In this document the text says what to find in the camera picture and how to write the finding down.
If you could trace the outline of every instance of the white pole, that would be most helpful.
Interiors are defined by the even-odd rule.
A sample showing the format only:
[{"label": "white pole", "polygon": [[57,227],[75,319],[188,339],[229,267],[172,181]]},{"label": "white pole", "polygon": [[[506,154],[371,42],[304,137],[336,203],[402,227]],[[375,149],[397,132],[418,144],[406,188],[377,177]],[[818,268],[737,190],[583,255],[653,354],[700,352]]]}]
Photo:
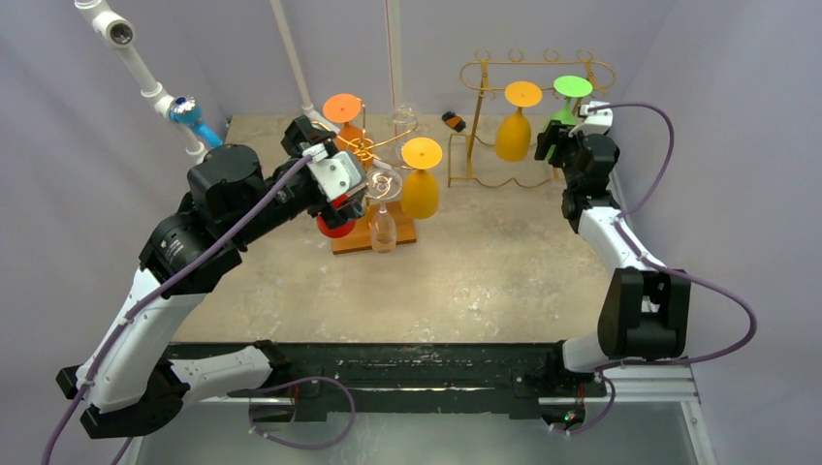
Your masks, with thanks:
[{"label": "white pole", "polygon": [[271,8],[274,10],[274,18],[277,21],[277,29],[280,31],[280,36],[285,46],[285,52],[288,55],[288,61],[291,62],[291,69],[294,72],[294,80],[297,82],[297,89],[300,91],[300,98],[302,99],[302,111],[309,114],[314,110],[314,104],[311,103],[311,97],[308,95],[308,86],[305,84],[305,76],[302,75],[302,67],[300,60],[297,57],[297,49],[294,48],[294,40],[291,37],[291,29],[288,27],[288,20],[285,17],[285,12],[282,9],[282,2],[280,0],[269,0]]},{"label": "white pole", "polygon": [[399,31],[399,0],[386,0],[386,29],[388,32],[389,69],[391,71],[391,96],[394,108],[405,104],[402,93],[402,46],[399,41],[402,34]]},{"label": "white pole", "polygon": [[200,163],[206,155],[206,146],[197,140],[187,126],[173,123],[169,118],[169,108],[174,102],[174,97],[163,88],[163,84],[157,82],[134,49],[135,33],[131,22],[113,12],[106,0],[75,0],[75,7],[91,24],[94,32],[103,38],[103,42],[117,52],[140,85],[142,96],[148,100],[154,111],[174,126],[185,144],[185,152],[194,158],[196,163]]}]

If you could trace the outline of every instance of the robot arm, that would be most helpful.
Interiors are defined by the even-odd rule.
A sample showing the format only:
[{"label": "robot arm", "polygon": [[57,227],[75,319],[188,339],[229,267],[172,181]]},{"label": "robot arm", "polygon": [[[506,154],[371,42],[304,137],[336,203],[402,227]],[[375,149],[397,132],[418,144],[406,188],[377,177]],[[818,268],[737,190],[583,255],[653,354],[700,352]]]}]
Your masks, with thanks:
[{"label": "robot arm", "polygon": [[619,158],[619,148],[605,136],[613,114],[587,110],[603,104],[584,106],[585,120],[575,127],[551,121],[537,138],[534,156],[545,160],[550,154],[548,162],[562,169],[562,214],[612,273],[597,329],[563,343],[563,368],[574,373],[590,373],[628,357],[679,357],[687,331],[690,283],[645,265],[617,231],[619,224],[640,256],[662,264],[624,223],[607,190]]},{"label": "robot arm", "polygon": [[[200,360],[167,360],[163,352],[174,333],[213,291],[220,278],[241,263],[247,245],[307,211],[321,215],[330,228],[364,215],[365,174],[356,158],[338,151],[334,133],[314,128],[304,116],[286,132],[283,146],[292,158],[264,179],[257,154],[244,145],[222,145],[188,171],[191,188],[178,212],[161,221],[140,254],[134,283],[104,342],[79,367],[58,375],[73,398],[86,384],[90,407],[81,422],[92,438],[143,436],[156,431],[183,407],[214,395],[268,386],[287,367],[270,342],[233,354]],[[299,157],[311,157],[269,203],[217,254],[129,321],[137,301],[196,260],[245,215]],[[106,342],[122,331],[110,347]],[[103,361],[93,383],[86,380],[100,353]]]}]

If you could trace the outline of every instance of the table surface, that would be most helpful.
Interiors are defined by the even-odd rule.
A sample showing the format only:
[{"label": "table surface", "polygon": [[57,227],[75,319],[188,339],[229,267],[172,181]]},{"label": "table surface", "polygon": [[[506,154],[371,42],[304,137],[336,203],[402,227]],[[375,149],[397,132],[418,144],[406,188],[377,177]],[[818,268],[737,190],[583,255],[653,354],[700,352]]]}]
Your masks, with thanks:
[{"label": "table surface", "polygon": [[[534,138],[544,119],[533,118]],[[291,120],[237,115],[227,141],[254,148],[269,175],[285,160],[280,140]],[[416,244],[390,254],[334,256],[329,240],[302,215],[251,244],[243,265],[223,278],[175,340],[550,342],[593,330],[610,276],[562,218],[564,183],[489,189],[455,181],[447,188],[452,131],[439,116],[421,121],[419,135],[437,140],[445,153],[431,171],[440,208],[416,222]],[[482,119],[484,140],[493,140],[500,121]],[[369,116],[367,128],[376,140],[394,133],[385,116]],[[377,154],[395,156],[390,144]],[[459,138],[455,172],[464,170],[464,154]],[[552,176],[544,162],[502,162],[480,143],[474,160],[487,182]]]}]

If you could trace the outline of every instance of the yellow wine glass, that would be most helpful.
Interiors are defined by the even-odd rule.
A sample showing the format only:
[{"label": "yellow wine glass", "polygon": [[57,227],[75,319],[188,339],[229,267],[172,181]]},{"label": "yellow wine glass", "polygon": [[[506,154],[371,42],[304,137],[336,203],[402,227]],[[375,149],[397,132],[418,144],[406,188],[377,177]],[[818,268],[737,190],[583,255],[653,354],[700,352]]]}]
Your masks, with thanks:
[{"label": "yellow wine glass", "polygon": [[428,170],[442,161],[442,147],[433,139],[413,138],[402,146],[402,160],[414,170],[405,178],[399,206],[409,218],[430,218],[439,208],[439,185]]},{"label": "yellow wine glass", "polygon": [[522,109],[533,107],[542,100],[542,90],[533,82],[518,80],[505,87],[505,100],[517,107],[496,130],[493,145],[496,156],[506,162],[518,162],[528,154],[531,144],[531,124]]}]

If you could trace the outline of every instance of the gray wall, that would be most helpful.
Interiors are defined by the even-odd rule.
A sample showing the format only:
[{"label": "gray wall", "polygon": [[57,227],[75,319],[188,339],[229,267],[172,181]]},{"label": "gray wall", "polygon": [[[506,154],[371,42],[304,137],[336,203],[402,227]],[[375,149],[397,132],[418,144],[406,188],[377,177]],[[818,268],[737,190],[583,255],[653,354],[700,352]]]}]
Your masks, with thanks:
[{"label": "gray wall", "polygon": [[[218,124],[164,2],[111,3],[158,79]],[[105,333],[190,161],[70,1],[0,5],[0,140],[0,463],[29,464],[67,406],[54,375]],[[72,420],[52,463],[109,463],[118,445]]]},{"label": "gray wall", "polygon": [[[385,2],[283,0],[314,106],[340,92],[392,107]],[[268,0],[170,5],[226,114],[300,114],[300,94]]]},{"label": "gray wall", "polygon": [[[557,48],[574,59],[578,48],[591,49],[617,72],[609,98],[618,100],[642,63],[665,14],[674,0],[600,0],[501,2],[400,1],[402,79],[405,100],[423,112],[454,110],[473,114],[477,93],[462,85],[459,69],[474,59],[474,51],[488,49],[494,58],[506,59],[509,48],[521,48],[526,59],[542,59],[546,47]],[[550,83],[563,74],[584,72],[580,67],[492,68],[491,85],[504,87],[528,79]],[[478,72],[466,75],[478,83]],[[510,113],[500,94],[487,101],[484,111]],[[532,112],[550,114],[561,108],[551,95]]]},{"label": "gray wall", "polygon": [[[735,355],[693,367],[721,463],[818,463],[822,401],[819,276],[822,72],[812,0],[680,0],[626,100],[657,103],[677,128],[675,160],[634,219],[668,264],[747,297],[760,332]],[[665,151],[649,111],[617,111],[628,204]],[[688,351],[739,338],[743,311],[694,290]]]}]

